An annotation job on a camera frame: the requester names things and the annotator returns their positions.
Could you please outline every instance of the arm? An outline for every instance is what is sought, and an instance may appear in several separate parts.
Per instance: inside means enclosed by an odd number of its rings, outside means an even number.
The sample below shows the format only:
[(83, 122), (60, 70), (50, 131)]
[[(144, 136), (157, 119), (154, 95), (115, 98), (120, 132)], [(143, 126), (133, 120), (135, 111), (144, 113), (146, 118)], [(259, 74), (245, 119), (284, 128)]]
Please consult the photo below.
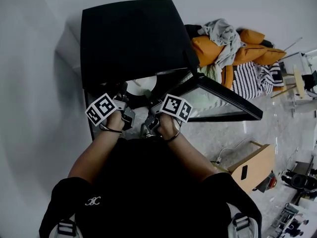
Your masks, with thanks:
[[(176, 135), (178, 130), (171, 116), (162, 114), (159, 120), (160, 127), (158, 131), (164, 140), (168, 140)], [(197, 151), (181, 133), (167, 144), (181, 164), (197, 181), (202, 182), (207, 177), (215, 174), (215, 169), (210, 161)]]
[[(107, 118), (106, 126), (110, 129), (121, 131), (124, 126), (124, 122), (121, 119), (121, 112), (113, 112)], [(89, 183), (93, 183), (117, 143), (118, 138), (118, 133), (102, 131), (82, 155), (79, 156), (70, 170), (68, 178), (80, 177)]]

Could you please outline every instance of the gray cloth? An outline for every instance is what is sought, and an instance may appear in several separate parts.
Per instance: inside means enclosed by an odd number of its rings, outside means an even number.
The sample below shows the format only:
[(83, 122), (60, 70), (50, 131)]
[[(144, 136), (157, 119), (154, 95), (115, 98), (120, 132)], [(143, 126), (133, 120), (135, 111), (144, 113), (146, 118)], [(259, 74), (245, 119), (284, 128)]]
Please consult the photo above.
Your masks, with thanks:
[(208, 35), (210, 40), (218, 46), (225, 46), (214, 62), (220, 68), (233, 64), (239, 48), (246, 46), (245, 43), (241, 42), (240, 36), (234, 27), (223, 18), (208, 22), (197, 32), (200, 35)]

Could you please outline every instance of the backpack strap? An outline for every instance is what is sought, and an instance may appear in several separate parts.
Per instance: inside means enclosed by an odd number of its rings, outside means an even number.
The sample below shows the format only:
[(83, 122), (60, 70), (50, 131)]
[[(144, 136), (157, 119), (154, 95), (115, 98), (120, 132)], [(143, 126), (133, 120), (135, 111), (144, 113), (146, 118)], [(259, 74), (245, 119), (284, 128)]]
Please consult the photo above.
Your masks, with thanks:
[(228, 226), (229, 238), (258, 238), (258, 223), (241, 213), (239, 209), (228, 204), (231, 213), (231, 223)]
[(75, 214), (68, 220), (61, 220), (51, 231), (49, 238), (83, 238), (75, 223)]

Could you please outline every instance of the logo print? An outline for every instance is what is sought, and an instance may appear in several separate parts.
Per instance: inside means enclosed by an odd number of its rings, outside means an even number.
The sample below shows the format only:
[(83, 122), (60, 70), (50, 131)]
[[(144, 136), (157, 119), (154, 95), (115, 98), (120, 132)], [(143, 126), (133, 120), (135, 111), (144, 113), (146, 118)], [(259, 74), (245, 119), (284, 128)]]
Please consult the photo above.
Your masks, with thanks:
[(100, 199), (101, 197), (98, 196), (98, 197), (93, 197), (91, 199), (88, 200), (88, 203), (86, 203), (85, 205), (99, 205), (100, 202), (96, 202), (97, 199)]

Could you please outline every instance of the black t-shirt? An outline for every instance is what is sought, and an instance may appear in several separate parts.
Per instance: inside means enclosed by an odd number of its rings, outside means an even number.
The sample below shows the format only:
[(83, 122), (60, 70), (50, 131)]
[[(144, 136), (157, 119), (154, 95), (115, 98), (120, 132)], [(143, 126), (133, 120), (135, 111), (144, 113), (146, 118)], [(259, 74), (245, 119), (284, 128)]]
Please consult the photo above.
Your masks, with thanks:
[(122, 235), (208, 235), (227, 237), (230, 203), (262, 217), (229, 174), (195, 183), (163, 142), (119, 140), (93, 185), (81, 178), (61, 180), (40, 227), (46, 238), (60, 220), (75, 213), (83, 237)]

